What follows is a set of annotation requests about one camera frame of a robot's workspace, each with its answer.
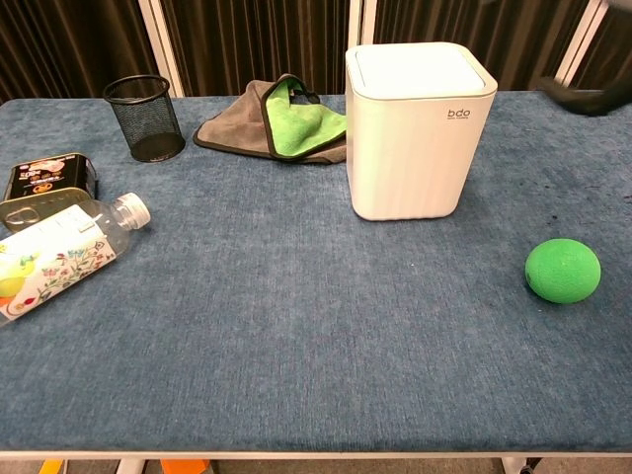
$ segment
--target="green ball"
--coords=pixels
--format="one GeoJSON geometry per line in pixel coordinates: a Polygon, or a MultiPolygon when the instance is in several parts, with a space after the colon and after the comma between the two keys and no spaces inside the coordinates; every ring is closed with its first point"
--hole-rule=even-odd
{"type": "Polygon", "coordinates": [[[524,274],[538,296],[553,303],[569,304],[593,294],[601,279],[601,265],[582,242],[552,239],[531,251],[524,274]]]}

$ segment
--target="orange object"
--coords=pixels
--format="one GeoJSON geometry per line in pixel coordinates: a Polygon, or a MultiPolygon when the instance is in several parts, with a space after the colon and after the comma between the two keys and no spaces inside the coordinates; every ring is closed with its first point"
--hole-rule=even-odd
{"type": "Polygon", "coordinates": [[[165,474],[201,474],[208,469],[208,459],[161,459],[165,474]]]}
{"type": "Polygon", "coordinates": [[[63,459],[47,459],[43,462],[39,474],[59,474],[63,467],[63,459]]]}

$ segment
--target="black mesh pen holder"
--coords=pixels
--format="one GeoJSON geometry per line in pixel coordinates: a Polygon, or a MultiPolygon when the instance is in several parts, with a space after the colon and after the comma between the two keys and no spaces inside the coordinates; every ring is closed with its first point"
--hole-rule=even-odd
{"type": "Polygon", "coordinates": [[[138,161],[167,160],[185,147],[168,92],[169,81],[154,75],[125,77],[104,90],[131,156],[138,161]]]}

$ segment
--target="floor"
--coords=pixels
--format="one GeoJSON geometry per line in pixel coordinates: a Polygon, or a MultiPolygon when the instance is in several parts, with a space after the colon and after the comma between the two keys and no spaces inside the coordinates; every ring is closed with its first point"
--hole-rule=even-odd
{"type": "MultiPolygon", "coordinates": [[[[38,474],[40,462],[0,461],[0,474],[38,474]]],[[[214,474],[503,474],[498,459],[397,459],[353,461],[218,461],[214,474]]],[[[115,461],[71,461],[67,474],[115,474],[115,461]]],[[[629,474],[632,458],[547,458],[535,474],[629,474]]],[[[162,474],[149,461],[145,474],[162,474]]]]}

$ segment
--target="bdo logo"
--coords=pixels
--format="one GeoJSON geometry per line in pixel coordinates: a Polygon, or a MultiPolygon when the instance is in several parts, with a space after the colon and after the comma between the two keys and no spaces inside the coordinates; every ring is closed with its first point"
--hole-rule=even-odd
{"type": "Polygon", "coordinates": [[[447,117],[449,119],[467,119],[470,117],[470,111],[466,111],[461,109],[460,111],[453,111],[452,109],[450,109],[450,111],[447,113],[447,117]]]}

